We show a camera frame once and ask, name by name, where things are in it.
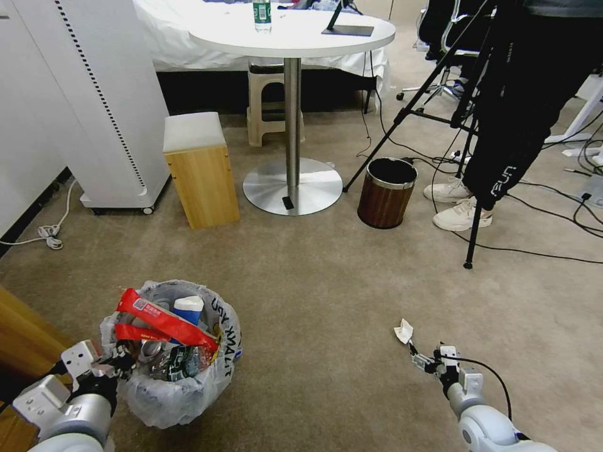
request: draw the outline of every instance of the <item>shoe lace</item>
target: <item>shoe lace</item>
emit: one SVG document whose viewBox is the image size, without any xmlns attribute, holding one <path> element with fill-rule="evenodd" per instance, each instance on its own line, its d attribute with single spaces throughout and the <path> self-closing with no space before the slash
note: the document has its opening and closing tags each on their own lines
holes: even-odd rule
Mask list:
<svg viewBox="0 0 603 452">
<path fill-rule="evenodd" d="M 462 183 L 462 179 L 456 178 L 455 176 L 448 177 L 448 184 L 450 185 L 450 188 L 458 188 Z"/>
<path fill-rule="evenodd" d="M 475 208 L 475 199 L 474 198 L 468 198 L 468 199 L 463 199 L 461 201 L 457 201 L 456 206 L 453 207 L 454 211 L 459 214 L 470 213 L 474 208 Z"/>
</svg>

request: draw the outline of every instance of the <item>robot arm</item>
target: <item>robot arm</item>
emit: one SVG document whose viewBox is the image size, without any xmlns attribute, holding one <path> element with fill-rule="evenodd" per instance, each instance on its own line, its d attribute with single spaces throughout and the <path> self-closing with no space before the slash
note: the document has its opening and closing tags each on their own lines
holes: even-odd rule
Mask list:
<svg viewBox="0 0 603 452">
<path fill-rule="evenodd" d="M 134 364 L 123 346 L 102 360 L 92 343 L 82 341 L 61 354 L 73 380 L 70 392 L 48 375 L 25 388 L 13 407 L 39 427 L 40 442 L 30 452 L 111 452 L 111 416 L 117 406 L 117 379 Z"/>
<path fill-rule="evenodd" d="M 557 452 L 550 446 L 530 440 L 511 420 L 487 405 L 482 396 L 484 376 L 476 369 L 464 369 L 455 360 L 455 347 L 441 345 L 435 358 L 418 353 L 408 345 L 415 366 L 435 375 L 444 395 L 459 419 L 459 432 L 470 452 Z"/>
</svg>

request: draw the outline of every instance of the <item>crumpled paper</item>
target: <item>crumpled paper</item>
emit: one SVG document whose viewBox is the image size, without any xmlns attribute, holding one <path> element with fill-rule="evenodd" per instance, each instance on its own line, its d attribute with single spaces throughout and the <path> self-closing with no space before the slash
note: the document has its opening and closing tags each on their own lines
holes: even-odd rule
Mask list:
<svg viewBox="0 0 603 452">
<path fill-rule="evenodd" d="M 400 326 L 394 328 L 394 333 L 398 337 L 401 343 L 408 344 L 410 338 L 413 336 L 413 326 L 408 323 L 405 319 L 402 319 Z"/>
</svg>

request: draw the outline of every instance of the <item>ventilation slots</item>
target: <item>ventilation slots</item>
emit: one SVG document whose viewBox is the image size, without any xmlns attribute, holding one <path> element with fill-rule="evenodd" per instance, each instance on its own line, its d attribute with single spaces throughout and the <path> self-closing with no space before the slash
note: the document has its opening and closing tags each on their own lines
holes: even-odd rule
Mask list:
<svg viewBox="0 0 603 452">
<path fill-rule="evenodd" d="M 77 53 L 80 55 L 80 59 L 82 60 L 82 63 L 84 63 L 84 67 L 88 71 L 88 76 L 90 77 L 90 81 L 94 85 L 94 89 L 96 89 L 96 92 L 100 98 L 100 101 L 102 102 L 102 106 L 105 108 L 105 111 L 107 112 L 107 116 L 109 116 L 109 120 L 111 121 L 111 124 L 113 125 L 113 129 L 115 130 L 115 133 L 117 134 L 117 137 L 119 138 L 119 142 L 121 143 L 121 147 L 123 148 L 124 152 L 126 153 L 126 157 L 128 157 L 128 161 L 130 162 L 130 165 L 132 166 L 132 169 L 134 170 L 134 173 L 136 174 L 136 178 L 138 179 L 138 182 L 141 185 L 141 187 L 145 188 L 143 177 L 140 175 L 140 171 L 138 171 L 138 167 L 136 166 L 136 163 L 134 162 L 134 158 L 132 157 L 132 154 L 130 153 L 130 150 L 128 149 L 126 140 L 124 139 L 124 136 L 122 135 L 121 131 L 119 130 L 119 126 L 117 125 L 117 122 L 115 121 L 115 117 L 113 116 L 113 113 L 111 112 L 111 109 L 109 108 L 107 99 L 105 99 L 105 95 L 102 93 L 100 85 L 97 82 L 96 77 L 94 76 L 94 72 L 90 68 L 90 63 L 88 62 L 88 59 L 86 58 L 86 55 L 84 54 L 84 51 L 82 50 L 82 46 L 80 45 L 80 43 L 75 35 L 75 32 L 73 31 L 73 27 L 70 24 L 69 19 L 67 19 L 67 15 L 65 14 L 65 11 L 63 10 L 63 6 L 61 5 L 61 2 L 59 0 L 55 0 L 55 4 L 57 6 L 58 13 L 61 15 L 61 18 L 63 19 L 65 27 L 67 28 L 67 31 L 69 32 L 69 36 L 71 36 L 71 39 L 75 45 L 75 49 L 77 50 Z"/>
</svg>

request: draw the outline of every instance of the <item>table top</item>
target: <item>table top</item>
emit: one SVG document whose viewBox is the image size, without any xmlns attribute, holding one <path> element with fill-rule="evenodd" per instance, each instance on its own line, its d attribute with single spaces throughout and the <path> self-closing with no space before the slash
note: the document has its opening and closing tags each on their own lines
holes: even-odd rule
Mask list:
<svg viewBox="0 0 603 452">
<path fill-rule="evenodd" d="M 251 3 L 226 12 L 207 11 L 191 20 L 190 35 L 208 49 L 248 57 L 301 58 L 349 55 L 383 47 L 394 40 L 396 27 L 370 16 L 341 13 L 337 25 L 373 26 L 372 36 L 323 35 L 332 11 L 285 10 L 272 7 L 272 32 L 258 33 Z"/>
</svg>

